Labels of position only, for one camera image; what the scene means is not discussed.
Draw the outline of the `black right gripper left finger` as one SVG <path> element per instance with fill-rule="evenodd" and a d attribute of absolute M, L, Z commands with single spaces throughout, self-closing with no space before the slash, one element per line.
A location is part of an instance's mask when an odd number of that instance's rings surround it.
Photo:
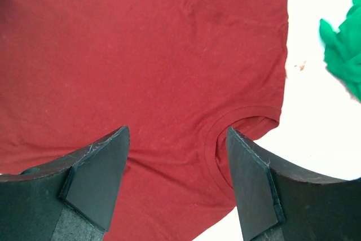
<path fill-rule="evenodd" d="M 1 240 L 102 240 L 129 148 L 123 126 L 58 159 L 1 175 Z"/>

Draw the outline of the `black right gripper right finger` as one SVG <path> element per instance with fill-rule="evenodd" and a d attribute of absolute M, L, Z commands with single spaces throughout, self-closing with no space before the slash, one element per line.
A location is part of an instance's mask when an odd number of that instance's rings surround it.
<path fill-rule="evenodd" d="M 360 179 L 300 167 L 234 128 L 226 145 L 244 240 L 360 239 Z"/>

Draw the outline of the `red t-shirt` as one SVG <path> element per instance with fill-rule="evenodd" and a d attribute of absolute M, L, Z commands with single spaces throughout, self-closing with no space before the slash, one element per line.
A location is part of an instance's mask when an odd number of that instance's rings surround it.
<path fill-rule="evenodd" d="M 193 240 L 235 208 L 226 134 L 278 126 L 287 0 L 1 0 L 1 172 L 126 125 L 106 240 Z"/>

